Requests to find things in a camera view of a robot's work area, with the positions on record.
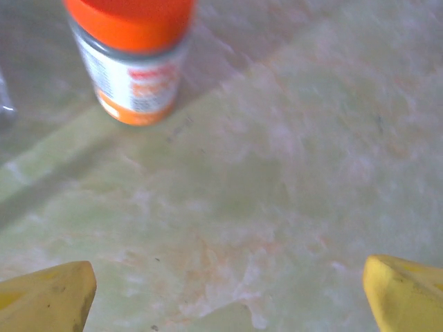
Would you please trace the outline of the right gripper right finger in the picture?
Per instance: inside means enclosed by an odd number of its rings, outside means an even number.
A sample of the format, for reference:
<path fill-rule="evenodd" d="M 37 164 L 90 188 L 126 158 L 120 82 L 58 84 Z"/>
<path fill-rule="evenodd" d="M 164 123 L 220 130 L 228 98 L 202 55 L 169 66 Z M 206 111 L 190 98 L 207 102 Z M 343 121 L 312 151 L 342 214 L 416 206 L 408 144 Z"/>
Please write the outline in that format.
<path fill-rule="evenodd" d="M 443 332 L 443 268 L 370 255 L 363 289 L 380 332 Z"/>

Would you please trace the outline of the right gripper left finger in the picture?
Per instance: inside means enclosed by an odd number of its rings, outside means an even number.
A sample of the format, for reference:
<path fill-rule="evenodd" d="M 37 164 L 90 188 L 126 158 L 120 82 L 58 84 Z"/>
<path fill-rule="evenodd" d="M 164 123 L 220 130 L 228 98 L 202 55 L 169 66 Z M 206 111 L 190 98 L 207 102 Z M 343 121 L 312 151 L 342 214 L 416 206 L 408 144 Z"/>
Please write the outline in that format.
<path fill-rule="evenodd" d="M 0 282 L 0 332 L 83 332 L 97 281 L 73 261 Z"/>

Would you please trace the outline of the orange lidded pill bottle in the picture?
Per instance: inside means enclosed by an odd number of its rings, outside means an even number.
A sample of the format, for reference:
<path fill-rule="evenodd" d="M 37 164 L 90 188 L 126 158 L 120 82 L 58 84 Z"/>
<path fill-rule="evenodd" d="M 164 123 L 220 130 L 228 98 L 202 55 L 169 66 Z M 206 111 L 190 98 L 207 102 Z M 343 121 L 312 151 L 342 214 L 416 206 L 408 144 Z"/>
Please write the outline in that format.
<path fill-rule="evenodd" d="M 171 112 L 196 0 L 62 0 L 105 111 L 132 126 Z"/>

